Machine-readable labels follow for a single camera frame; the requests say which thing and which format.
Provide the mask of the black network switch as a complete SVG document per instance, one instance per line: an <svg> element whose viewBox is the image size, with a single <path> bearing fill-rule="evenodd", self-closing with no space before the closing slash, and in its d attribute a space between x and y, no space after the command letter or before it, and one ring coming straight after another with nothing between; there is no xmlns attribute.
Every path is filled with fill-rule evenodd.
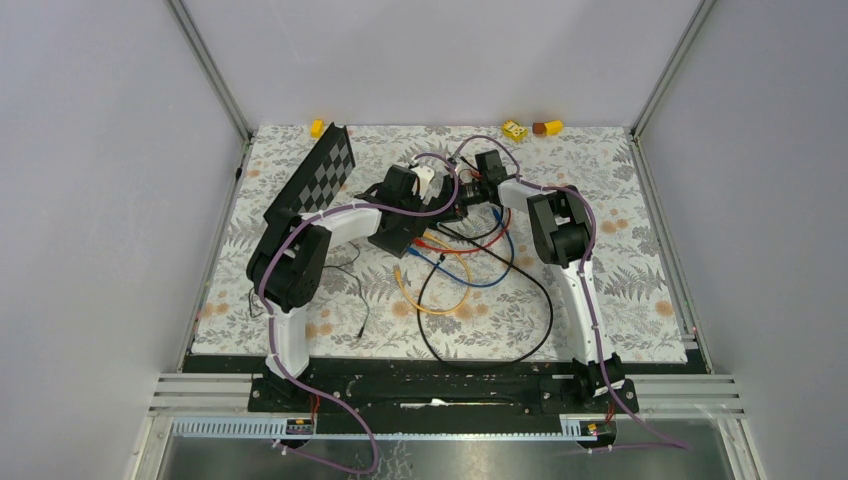
<svg viewBox="0 0 848 480"><path fill-rule="evenodd" d="M416 238L421 237L429 224L425 217L406 216L383 211L377 230L367 240L373 246L400 259Z"/></svg>

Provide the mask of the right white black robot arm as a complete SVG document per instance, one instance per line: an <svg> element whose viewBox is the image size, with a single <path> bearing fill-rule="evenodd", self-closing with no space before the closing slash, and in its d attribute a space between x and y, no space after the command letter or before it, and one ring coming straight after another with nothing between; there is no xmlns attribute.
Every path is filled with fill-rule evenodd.
<svg viewBox="0 0 848 480"><path fill-rule="evenodd" d="M476 192L489 202L525 213L539 259L562 292L566 319L575 338L575 402L597 412L625 385L620 357L602 325L592 271L593 221L585 199L572 187L540 186L509 174L498 151L475 156Z"/></svg>

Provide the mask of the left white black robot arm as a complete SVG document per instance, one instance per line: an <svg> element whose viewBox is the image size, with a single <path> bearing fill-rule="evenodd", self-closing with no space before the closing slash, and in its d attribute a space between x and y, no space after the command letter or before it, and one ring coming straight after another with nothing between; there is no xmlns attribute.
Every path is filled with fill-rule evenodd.
<svg viewBox="0 0 848 480"><path fill-rule="evenodd" d="M268 369L279 376L272 398L288 411L309 401L310 385L299 377L310 361L307 305L320 284L330 249L365 239L397 258L423 235L428 221L452 213L460 192L454 167L441 178L401 165L349 204L305 217L290 210L272 214L248 263L254 291L268 310Z"/></svg>

